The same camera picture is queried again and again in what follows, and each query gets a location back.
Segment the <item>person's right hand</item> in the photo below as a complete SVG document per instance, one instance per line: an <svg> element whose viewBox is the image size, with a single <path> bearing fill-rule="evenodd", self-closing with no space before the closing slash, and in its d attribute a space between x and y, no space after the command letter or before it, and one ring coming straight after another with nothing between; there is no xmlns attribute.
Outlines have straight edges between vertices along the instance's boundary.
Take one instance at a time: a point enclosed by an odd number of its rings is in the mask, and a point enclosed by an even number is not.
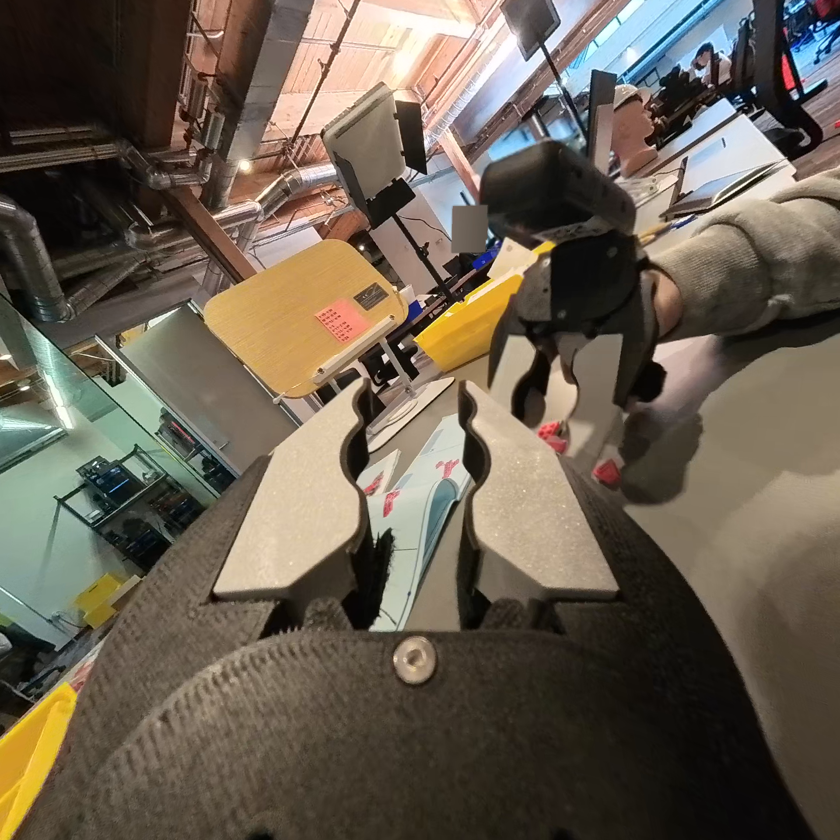
<svg viewBox="0 0 840 840"><path fill-rule="evenodd" d="M645 272L653 290L654 311L659 341L664 341L678 327L682 318L683 300L676 283L659 269Z"/></svg>

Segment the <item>black light stand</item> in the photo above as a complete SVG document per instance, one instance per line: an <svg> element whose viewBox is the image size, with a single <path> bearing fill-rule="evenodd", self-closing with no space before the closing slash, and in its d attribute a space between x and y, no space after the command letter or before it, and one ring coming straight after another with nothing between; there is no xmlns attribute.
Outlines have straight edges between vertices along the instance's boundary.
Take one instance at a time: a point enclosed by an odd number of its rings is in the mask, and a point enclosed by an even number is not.
<svg viewBox="0 0 840 840"><path fill-rule="evenodd" d="M561 18L552 1L504 1L500 10L508 28L516 39L519 53L525 62L541 55L550 69L567 113L570 114L587 151L589 131L574 105L572 96L562 80L559 68L547 46L548 38L560 27Z"/></svg>

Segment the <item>grey laptop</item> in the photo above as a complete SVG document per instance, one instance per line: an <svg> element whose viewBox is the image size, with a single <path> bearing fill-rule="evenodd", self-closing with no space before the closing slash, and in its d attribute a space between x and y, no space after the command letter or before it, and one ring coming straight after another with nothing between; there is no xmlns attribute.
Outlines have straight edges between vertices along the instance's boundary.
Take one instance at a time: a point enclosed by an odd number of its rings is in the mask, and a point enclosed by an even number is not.
<svg viewBox="0 0 840 840"><path fill-rule="evenodd" d="M762 133L725 133L680 160L677 183L659 218L671 222L706 214L790 164Z"/></svg>

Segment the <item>black shelving rack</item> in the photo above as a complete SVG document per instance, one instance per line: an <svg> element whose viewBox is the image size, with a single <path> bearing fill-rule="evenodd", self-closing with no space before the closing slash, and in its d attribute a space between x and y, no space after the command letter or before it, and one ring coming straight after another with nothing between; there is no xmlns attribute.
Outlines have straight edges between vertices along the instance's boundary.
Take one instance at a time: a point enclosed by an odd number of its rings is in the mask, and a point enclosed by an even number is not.
<svg viewBox="0 0 840 840"><path fill-rule="evenodd" d="M55 496L58 508L142 575L207 508L138 445L119 458L92 458L76 473L78 483Z"/></svg>

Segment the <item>small yellow crate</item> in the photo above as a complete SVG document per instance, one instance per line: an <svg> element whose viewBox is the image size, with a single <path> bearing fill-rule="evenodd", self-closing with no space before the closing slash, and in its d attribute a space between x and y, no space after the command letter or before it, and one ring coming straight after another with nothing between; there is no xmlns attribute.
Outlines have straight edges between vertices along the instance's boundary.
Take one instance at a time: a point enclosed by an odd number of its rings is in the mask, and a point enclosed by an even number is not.
<svg viewBox="0 0 840 840"><path fill-rule="evenodd" d="M115 616L114 603L136 582L136 576L105 573L87 589L82 591L71 603L79 613L82 625L96 629Z"/></svg>

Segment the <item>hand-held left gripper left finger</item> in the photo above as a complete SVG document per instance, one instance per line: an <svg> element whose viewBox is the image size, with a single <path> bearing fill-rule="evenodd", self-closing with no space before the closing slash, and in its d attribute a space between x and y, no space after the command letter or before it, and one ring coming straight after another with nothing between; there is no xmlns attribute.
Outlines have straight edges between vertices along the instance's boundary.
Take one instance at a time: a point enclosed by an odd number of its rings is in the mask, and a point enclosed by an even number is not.
<svg viewBox="0 0 840 840"><path fill-rule="evenodd" d="M224 602L343 600L371 535L358 478L369 463L371 383L353 381L279 444L215 581Z"/></svg>

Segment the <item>mannequin head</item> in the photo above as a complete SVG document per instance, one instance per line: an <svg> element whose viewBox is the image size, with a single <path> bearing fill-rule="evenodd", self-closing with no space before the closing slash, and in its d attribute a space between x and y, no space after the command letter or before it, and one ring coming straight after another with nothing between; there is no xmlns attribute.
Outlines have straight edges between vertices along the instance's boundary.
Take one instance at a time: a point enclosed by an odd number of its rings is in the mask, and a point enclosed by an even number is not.
<svg viewBox="0 0 840 840"><path fill-rule="evenodd" d="M617 85L613 102L612 152L622 178L628 179L658 158L649 139L655 133L648 109L652 92L631 84Z"/></svg>

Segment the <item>person's right forearm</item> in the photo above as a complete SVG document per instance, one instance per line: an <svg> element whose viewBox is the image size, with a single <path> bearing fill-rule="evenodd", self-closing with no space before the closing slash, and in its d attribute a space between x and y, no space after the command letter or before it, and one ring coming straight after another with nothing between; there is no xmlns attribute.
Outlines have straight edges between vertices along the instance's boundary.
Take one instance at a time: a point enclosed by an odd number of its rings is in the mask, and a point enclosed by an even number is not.
<svg viewBox="0 0 840 840"><path fill-rule="evenodd" d="M664 341L752 333L839 308L839 168L713 213L652 259L683 313Z"/></svg>

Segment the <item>grey door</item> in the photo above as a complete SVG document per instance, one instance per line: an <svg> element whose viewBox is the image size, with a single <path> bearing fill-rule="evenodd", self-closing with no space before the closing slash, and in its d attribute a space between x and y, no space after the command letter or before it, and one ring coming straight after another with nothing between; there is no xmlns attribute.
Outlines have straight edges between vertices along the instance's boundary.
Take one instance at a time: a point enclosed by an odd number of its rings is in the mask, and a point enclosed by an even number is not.
<svg viewBox="0 0 840 840"><path fill-rule="evenodd" d="M131 372L236 474L298 428L189 305L167 314L121 354Z"/></svg>

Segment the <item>open instruction booklet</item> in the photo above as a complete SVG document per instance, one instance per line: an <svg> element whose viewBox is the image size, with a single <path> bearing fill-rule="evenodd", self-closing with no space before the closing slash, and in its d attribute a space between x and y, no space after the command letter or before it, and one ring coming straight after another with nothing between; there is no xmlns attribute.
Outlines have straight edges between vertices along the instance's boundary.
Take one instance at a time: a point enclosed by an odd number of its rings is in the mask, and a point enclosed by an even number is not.
<svg viewBox="0 0 840 840"><path fill-rule="evenodd" d="M375 538L390 531L393 552L378 617L371 630L404 629L448 514L470 482L463 465L465 432L457 414L445 416L388 490L367 497Z"/></svg>

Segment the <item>yellow plastic bin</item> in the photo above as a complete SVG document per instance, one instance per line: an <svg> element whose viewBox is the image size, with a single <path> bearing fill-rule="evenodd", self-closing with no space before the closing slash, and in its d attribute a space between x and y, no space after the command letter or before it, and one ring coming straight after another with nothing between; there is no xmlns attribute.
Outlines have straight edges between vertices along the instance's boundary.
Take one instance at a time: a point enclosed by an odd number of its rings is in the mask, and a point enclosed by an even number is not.
<svg viewBox="0 0 840 840"><path fill-rule="evenodd" d="M78 694L64 682L1 738L1 838L11 839L55 764Z"/></svg>
<svg viewBox="0 0 840 840"><path fill-rule="evenodd" d="M536 259L531 266L552 248L552 243L543 243L532 249ZM487 278L416 337L416 344L441 372L454 371L488 353L493 333L528 268L497 280Z"/></svg>

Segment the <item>wooden book stand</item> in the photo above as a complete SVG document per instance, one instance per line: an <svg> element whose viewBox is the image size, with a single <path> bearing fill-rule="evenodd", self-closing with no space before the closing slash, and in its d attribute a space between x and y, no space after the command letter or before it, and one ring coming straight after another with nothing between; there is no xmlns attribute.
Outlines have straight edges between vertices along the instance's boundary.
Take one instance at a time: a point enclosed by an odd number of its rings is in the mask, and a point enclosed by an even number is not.
<svg viewBox="0 0 840 840"><path fill-rule="evenodd" d="M314 317L340 298L355 301L371 323L347 344ZM455 382L445 377L413 384L386 341L407 319L405 299L355 248L337 240L324 240L221 292L203 315L216 337L274 393L274 404L309 397L324 384L338 395L337 375L363 353L380 348L395 367L403 396L369 427L370 452L385 446Z"/></svg>

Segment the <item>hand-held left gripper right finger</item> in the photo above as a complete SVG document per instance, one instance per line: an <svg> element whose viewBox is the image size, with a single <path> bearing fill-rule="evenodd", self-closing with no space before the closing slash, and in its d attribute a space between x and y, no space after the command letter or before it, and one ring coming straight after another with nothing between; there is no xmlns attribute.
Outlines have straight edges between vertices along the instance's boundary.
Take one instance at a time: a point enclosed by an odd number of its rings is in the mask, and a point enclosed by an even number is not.
<svg viewBox="0 0 840 840"><path fill-rule="evenodd" d="M474 382L458 385L464 501L459 587L489 602L611 602L616 578L563 463Z"/></svg>

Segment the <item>metal ventilation duct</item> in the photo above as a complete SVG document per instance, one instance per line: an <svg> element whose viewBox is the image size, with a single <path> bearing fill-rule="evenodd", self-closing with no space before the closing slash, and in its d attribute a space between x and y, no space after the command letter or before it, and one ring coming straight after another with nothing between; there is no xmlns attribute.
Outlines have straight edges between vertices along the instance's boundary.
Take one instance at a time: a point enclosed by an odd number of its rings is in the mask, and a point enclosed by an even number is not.
<svg viewBox="0 0 840 840"><path fill-rule="evenodd" d="M42 322L65 322L88 310L140 267L169 259L189 249L200 249L234 281L251 270L245 259L256 241L259 227L281 206L302 193L339 183L329 163L291 168L278 175L255 199L204 216L182 216L179 223L126 229L122 239L101 248L59 258L56 271L35 218L20 205L2 196L2 253L18 283L28 310ZM244 260L238 268L236 259Z"/></svg>

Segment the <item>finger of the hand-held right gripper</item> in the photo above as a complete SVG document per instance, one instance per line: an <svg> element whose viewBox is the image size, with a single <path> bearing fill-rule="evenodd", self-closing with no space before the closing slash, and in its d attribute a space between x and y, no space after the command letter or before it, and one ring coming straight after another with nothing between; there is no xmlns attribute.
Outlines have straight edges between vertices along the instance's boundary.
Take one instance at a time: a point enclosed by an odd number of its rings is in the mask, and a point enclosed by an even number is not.
<svg viewBox="0 0 840 840"><path fill-rule="evenodd" d="M610 336L605 361L605 388L612 404L627 412L635 403L647 403L658 395L658 364L654 351L658 341L655 310L656 281L609 280L590 283L581 297L563 304L558 312L556 335L564 375L580 396L593 391L598 378L586 373L579 361L584 348Z"/></svg>
<svg viewBox="0 0 840 840"><path fill-rule="evenodd" d="M554 341L551 296L520 290L510 297L490 341L487 384L490 396L526 425L541 425Z"/></svg>

